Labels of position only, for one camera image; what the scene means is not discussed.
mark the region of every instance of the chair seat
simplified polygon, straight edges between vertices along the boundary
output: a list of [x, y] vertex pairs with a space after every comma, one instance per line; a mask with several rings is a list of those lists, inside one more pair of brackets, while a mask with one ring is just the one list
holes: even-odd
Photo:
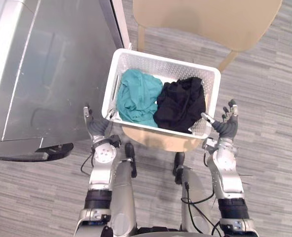
[[202, 142], [201, 139], [149, 131], [144, 128], [123, 125], [122, 129], [128, 137], [145, 146], [171, 152], [188, 152], [197, 148]]

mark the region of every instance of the plastic basket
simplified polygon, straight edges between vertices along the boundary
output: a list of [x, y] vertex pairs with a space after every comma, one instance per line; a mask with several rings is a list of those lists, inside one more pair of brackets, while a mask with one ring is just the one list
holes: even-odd
[[128, 69], [139, 69], [143, 73], [160, 79], [163, 83], [189, 77], [201, 78], [204, 88], [206, 113], [211, 117], [214, 116], [219, 93], [220, 72], [218, 69], [128, 49], [118, 49], [112, 58], [102, 106], [102, 116], [117, 123], [198, 139], [205, 139], [209, 136], [211, 125], [203, 119], [198, 120], [190, 128], [192, 134], [123, 121], [116, 110], [116, 98], [122, 74]]

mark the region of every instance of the black cloth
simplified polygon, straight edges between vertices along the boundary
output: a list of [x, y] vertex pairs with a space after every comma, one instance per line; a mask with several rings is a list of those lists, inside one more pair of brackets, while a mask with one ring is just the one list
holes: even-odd
[[157, 98], [154, 120], [158, 127], [191, 133], [190, 128], [205, 112], [204, 90], [197, 77], [165, 83]]

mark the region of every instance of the clothing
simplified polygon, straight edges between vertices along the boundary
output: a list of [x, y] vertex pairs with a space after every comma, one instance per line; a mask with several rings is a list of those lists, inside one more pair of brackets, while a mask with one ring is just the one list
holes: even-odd
[[205, 112], [204, 90], [197, 77], [165, 83], [157, 98], [158, 110], [154, 120], [158, 127], [191, 133], [188, 129]]
[[157, 111], [155, 101], [161, 90], [159, 79], [139, 70], [127, 70], [122, 75], [116, 102], [121, 119], [158, 127], [153, 114]]

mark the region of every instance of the metal cabinet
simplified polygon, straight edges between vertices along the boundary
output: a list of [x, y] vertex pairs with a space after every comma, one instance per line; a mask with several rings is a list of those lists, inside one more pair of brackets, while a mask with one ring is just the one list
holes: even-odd
[[110, 0], [0, 0], [0, 157], [88, 138], [120, 47]]

